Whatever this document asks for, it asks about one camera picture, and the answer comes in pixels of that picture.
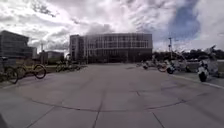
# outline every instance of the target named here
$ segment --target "bicycle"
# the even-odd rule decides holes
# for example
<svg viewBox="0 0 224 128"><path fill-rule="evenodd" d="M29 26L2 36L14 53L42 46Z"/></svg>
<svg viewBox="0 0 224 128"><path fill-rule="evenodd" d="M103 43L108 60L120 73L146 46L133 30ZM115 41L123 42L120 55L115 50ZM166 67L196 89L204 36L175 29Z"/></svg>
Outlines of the bicycle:
<svg viewBox="0 0 224 128"><path fill-rule="evenodd" d="M57 64L57 67L56 67L56 72L61 72L61 71L66 71L66 70L69 70L69 71L74 71L74 70L81 70L83 67L80 67L78 65L75 65L76 63L75 62L68 62L68 61L65 61L65 62L59 62Z"/></svg>
<svg viewBox="0 0 224 128"><path fill-rule="evenodd" d="M56 72L61 72L65 70L74 71L74 70L81 70L81 66L78 65L77 62L73 62L70 59L70 54L66 55L66 60L61 60L56 67Z"/></svg>
<svg viewBox="0 0 224 128"><path fill-rule="evenodd" d="M18 73L15 68L5 66L7 60L7 57L2 57L3 72L0 72L0 82L3 82L4 78L6 78L10 83L16 84L18 82Z"/></svg>
<svg viewBox="0 0 224 128"><path fill-rule="evenodd" d="M25 61L22 66L17 67L17 72L19 74L19 79L26 77L27 74L33 74L37 79L43 79L46 76L46 69L41 64L33 63L31 66L27 66Z"/></svg>

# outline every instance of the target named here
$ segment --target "motorcycle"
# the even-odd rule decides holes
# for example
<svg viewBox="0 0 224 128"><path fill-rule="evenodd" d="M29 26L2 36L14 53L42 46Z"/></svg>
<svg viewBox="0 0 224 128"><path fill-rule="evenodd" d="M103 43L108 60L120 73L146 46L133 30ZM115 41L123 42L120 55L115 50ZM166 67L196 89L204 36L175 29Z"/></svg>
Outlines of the motorcycle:
<svg viewBox="0 0 224 128"><path fill-rule="evenodd" d="M182 61L180 60L166 60L167 63L167 73L173 74L175 71L185 71L185 72L191 72L190 68L187 66L187 60L181 53L177 53L182 58Z"/></svg>
<svg viewBox="0 0 224 128"><path fill-rule="evenodd" d="M199 59L201 60L199 62L199 68L198 68L198 77L201 82L206 82L206 80L212 76L212 77L220 77L219 71L218 71L218 61L215 57L214 48L216 46L212 46L211 48L208 48L205 50L205 53L207 53L206 56L201 56Z"/></svg>

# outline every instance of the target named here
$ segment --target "cloud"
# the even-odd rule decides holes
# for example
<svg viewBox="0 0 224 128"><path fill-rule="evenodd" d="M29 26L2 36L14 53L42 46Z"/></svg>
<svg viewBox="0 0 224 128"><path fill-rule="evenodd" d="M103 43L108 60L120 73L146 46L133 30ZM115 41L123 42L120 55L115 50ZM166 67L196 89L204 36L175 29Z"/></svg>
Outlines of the cloud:
<svg viewBox="0 0 224 128"><path fill-rule="evenodd" d="M112 30L111 26L108 24L92 24L89 28L89 30L87 31L86 34L88 35L92 35L92 34L104 34L104 33L112 33L114 32L114 30Z"/></svg>
<svg viewBox="0 0 224 128"><path fill-rule="evenodd" d="M169 36L186 48L216 43L224 49L224 36L217 36L224 33L223 4L221 0L1 0L0 29L29 36L30 45L40 48L44 43L51 50L65 49L71 34L110 32L152 33L156 49L167 49Z"/></svg>
<svg viewBox="0 0 224 128"><path fill-rule="evenodd" d="M192 40L192 48L206 48L216 44L224 50L224 1L201 0L195 11L198 13L197 20L201 29L197 37Z"/></svg>

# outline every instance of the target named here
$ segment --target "building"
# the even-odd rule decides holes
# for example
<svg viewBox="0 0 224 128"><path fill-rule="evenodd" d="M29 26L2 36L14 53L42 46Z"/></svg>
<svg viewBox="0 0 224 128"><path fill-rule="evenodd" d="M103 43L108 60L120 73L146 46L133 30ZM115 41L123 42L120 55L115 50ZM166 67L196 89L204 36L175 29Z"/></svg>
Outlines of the building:
<svg viewBox="0 0 224 128"><path fill-rule="evenodd" d="M70 36L73 60L89 62L136 62L151 59L152 34L116 33Z"/></svg>
<svg viewBox="0 0 224 128"><path fill-rule="evenodd" d="M32 47L32 50L33 50L33 58L37 59L38 56L37 56L37 48L36 47Z"/></svg>
<svg viewBox="0 0 224 128"><path fill-rule="evenodd" d="M64 57L64 53L55 52L55 51L47 51L48 59L60 60L61 57Z"/></svg>
<svg viewBox="0 0 224 128"><path fill-rule="evenodd" d="M28 46L29 38L23 35L2 31L0 33L0 57L13 61L33 57L33 48Z"/></svg>
<svg viewBox="0 0 224 128"><path fill-rule="evenodd" d="M70 36L69 52L73 60L84 58L84 38L79 35Z"/></svg>

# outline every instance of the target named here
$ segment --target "paved ground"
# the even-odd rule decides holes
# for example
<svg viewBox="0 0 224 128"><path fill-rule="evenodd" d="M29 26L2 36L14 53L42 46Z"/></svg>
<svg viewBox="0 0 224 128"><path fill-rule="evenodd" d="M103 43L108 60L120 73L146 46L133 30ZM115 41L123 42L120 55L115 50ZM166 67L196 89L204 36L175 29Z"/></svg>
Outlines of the paved ground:
<svg viewBox="0 0 224 128"><path fill-rule="evenodd" d="M133 65L91 65L0 90L11 128L223 128L224 91Z"/></svg>

